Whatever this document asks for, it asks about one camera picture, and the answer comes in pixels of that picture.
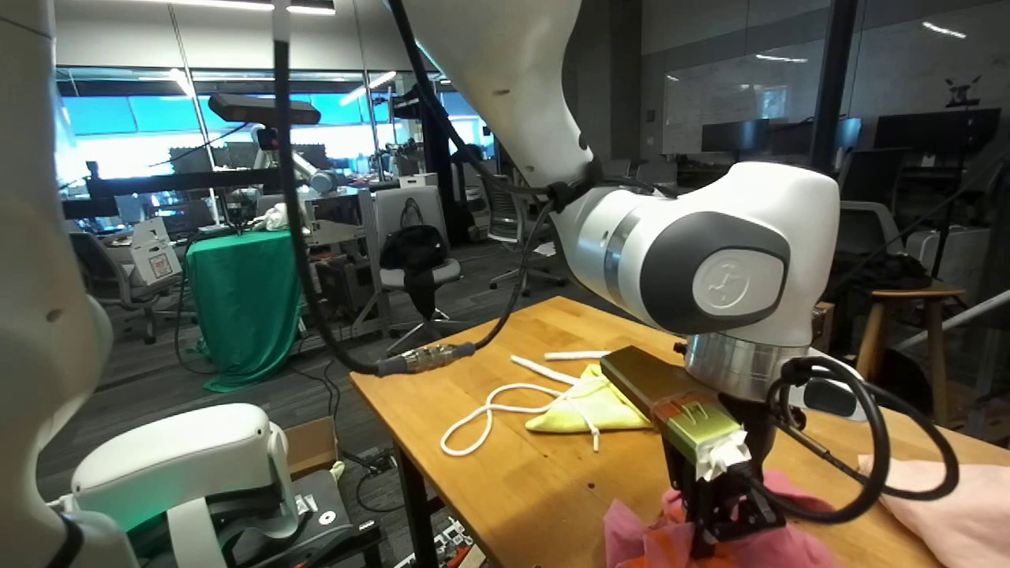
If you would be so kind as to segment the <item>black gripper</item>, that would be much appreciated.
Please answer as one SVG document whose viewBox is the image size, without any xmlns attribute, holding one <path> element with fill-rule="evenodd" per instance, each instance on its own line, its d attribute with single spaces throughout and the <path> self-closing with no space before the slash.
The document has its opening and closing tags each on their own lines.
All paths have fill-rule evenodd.
<svg viewBox="0 0 1010 568">
<path fill-rule="evenodd" d="M 663 434 L 668 483 L 682 491 L 694 555 L 714 555 L 724 543 L 787 525 L 783 508 L 771 502 L 763 487 L 771 446 L 771 429 L 732 434 L 726 442 L 730 463 L 715 463 L 699 446 L 672 432 Z"/>
</svg>

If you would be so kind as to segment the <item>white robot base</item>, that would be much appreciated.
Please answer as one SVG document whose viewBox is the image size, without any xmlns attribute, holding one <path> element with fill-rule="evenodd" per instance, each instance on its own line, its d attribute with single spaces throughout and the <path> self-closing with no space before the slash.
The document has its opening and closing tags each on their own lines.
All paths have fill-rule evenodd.
<svg viewBox="0 0 1010 568">
<path fill-rule="evenodd" d="M 132 532 L 184 506 L 251 502 L 269 540 L 304 529 L 288 432 L 257 404 L 210 404 L 102 442 L 71 471 L 69 508 Z"/>
</svg>

